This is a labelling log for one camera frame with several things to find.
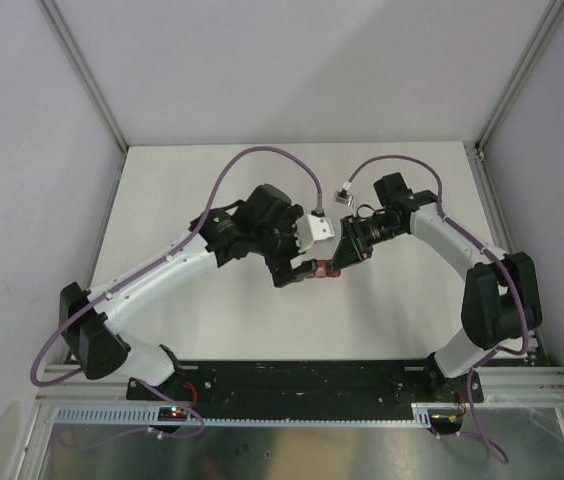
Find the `red pill organizer box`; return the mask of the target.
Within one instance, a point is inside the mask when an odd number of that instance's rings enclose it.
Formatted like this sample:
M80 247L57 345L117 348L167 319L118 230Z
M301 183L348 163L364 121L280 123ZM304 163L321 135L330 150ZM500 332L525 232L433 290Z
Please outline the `red pill organizer box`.
M321 279L321 278L338 278L341 271L332 268L330 260L312 259L304 262L302 266L306 266L308 272L304 275L305 279Z

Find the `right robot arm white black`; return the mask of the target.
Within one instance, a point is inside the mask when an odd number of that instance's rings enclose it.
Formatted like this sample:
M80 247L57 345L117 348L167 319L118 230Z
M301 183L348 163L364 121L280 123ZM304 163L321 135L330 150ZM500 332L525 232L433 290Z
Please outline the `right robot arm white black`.
M339 272L371 258L375 245L409 234L441 256L464 282L461 328L432 355L424 376L426 393L448 400L460 378L484 357L507 350L507 341L529 345L543 321L535 265L524 252L514 254L478 239L439 212L429 190L414 192L394 173L374 184L380 209L368 217L349 215L340 222L341 238L329 269Z

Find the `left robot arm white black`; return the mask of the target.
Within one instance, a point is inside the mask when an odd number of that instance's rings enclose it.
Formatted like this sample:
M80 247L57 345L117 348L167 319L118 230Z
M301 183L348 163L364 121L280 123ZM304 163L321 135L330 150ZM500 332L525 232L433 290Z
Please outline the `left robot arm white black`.
M264 258L275 287L316 273L318 263L292 260L334 235L323 214L307 213L282 191L260 185L245 200L213 208L153 258L88 290L73 282L60 293L62 337L89 380L112 373L139 378L163 399L176 397L184 376L173 352L132 337L127 328L154 301L195 278L249 254Z

